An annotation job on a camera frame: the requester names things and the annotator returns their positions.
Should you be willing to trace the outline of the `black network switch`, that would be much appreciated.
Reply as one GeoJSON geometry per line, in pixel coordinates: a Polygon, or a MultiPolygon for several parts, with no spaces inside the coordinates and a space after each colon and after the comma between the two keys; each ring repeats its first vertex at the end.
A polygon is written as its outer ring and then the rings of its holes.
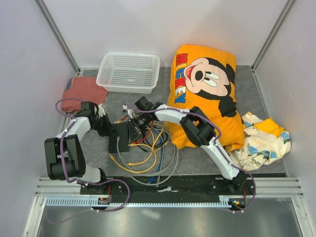
{"type": "Polygon", "coordinates": [[[129,126],[126,122],[112,124],[116,135],[109,136],[108,152],[115,154],[129,151],[129,126]]]}

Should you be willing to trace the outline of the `white plastic basket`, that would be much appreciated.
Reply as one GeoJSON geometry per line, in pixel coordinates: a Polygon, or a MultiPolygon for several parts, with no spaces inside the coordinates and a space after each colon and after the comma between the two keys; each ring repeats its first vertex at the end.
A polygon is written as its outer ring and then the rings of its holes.
{"type": "Polygon", "coordinates": [[[102,59],[96,84],[108,92],[150,94],[157,85],[159,70],[157,55],[108,53],[102,59]]]}

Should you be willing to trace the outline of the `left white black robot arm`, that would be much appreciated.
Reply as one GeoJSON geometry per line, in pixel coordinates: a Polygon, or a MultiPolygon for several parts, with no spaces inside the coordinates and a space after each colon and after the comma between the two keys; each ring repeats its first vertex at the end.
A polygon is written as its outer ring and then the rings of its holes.
{"type": "Polygon", "coordinates": [[[102,169],[86,163],[80,141],[92,129],[100,136],[117,135],[108,114],[101,104],[90,101],[81,101],[80,110],[74,115],[61,110],[57,112],[70,121],[60,134],[44,142],[48,177],[51,180],[91,185],[97,194],[104,194],[108,190],[106,175],[102,169]]]}

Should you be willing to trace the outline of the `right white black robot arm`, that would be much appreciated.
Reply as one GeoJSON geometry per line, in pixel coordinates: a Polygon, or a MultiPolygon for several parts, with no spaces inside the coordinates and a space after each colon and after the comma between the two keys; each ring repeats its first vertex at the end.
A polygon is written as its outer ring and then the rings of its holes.
{"type": "Polygon", "coordinates": [[[154,120],[180,125],[189,141],[202,148],[218,166],[226,181],[227,191],[235,195],[243,190],[248,175],[235,165],[219,142],[220,129],[199,107],[178,109],[160,102],[153,104],[144,96],[135,102],[135,107],[127,102],[124,104],[141,113],[136,119],[137,126],[144,126],[154,120]]]}

